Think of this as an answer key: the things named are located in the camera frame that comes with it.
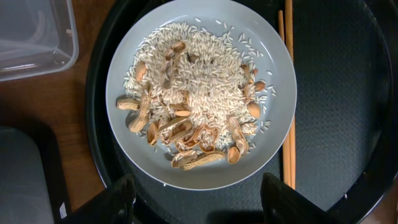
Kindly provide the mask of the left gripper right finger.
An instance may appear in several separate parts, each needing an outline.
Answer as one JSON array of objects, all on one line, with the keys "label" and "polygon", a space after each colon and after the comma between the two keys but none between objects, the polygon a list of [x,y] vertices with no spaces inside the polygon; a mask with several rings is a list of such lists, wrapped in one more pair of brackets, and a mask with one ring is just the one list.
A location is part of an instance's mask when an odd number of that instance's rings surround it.
[{"label": "left gripper right finger", "polygon": [[340,224],[270,172],[263,173],[261,203],[269,224]]}]

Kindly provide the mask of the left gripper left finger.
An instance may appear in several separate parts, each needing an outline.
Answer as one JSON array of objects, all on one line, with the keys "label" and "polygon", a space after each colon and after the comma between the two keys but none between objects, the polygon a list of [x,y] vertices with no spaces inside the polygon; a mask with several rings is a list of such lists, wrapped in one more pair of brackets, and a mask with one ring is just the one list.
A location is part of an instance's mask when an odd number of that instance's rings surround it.
[{"label": "left gripper left finger", "polygon": [[136,191],[132,174],[122,176],[72,214],[62,219],[71,224],[133,223]]}]

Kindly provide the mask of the wooden chopstick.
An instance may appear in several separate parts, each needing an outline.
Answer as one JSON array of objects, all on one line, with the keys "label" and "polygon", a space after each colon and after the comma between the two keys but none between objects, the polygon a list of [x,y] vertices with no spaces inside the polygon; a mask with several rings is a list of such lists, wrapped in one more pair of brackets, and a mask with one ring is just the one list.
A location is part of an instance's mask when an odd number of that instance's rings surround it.
[{"label": "wooden chopstick", "polygon": [[[278,27],[279,27],[279,35],[283,42],[285,42],[285,34],[284,34],[284,15],[283,11],[278,11]],[[282,158],[283,158],[283,179],[284,183],[289,187],[292,186],[292,178],[291,178],[291,161],[290,161],[290,133],[287,133],[285,140],[282,146]]]},{"label": "wooden chopstick", "polygon": [[[285,0],[285,44],[292,61],[294,61],[294,33],[293,33],[293,1]],[[289,132],[290,138],[290,186],[296,187],[296,135],[295,116]]]}]

